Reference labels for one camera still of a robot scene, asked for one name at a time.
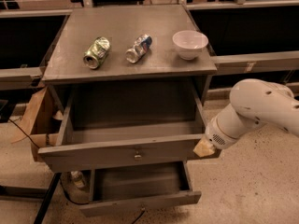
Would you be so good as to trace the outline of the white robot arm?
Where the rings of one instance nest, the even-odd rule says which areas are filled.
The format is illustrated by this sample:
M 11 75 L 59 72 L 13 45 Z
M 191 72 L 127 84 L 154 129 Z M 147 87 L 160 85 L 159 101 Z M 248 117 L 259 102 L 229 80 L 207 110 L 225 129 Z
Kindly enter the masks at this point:
M 193 152 L 200 158 L 211 156 L 266 123 L 298 136 L 299 101 L 284 85 L 260 79 L 241 80 L 232 87 L 229 104 L 208 123 Z

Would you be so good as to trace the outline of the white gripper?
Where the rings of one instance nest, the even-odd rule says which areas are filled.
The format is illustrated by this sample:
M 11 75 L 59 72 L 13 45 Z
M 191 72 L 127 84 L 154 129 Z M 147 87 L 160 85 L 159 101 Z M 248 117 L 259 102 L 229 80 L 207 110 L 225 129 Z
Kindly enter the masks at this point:
M 262 122 L 239 115 L 232 105 L 228 104 L 208 123 L 205 137 L 200 139 L 193 152 L 201 158 L 213 155 L 216 149 L 226 149 L 244 134 L 262 127 Z

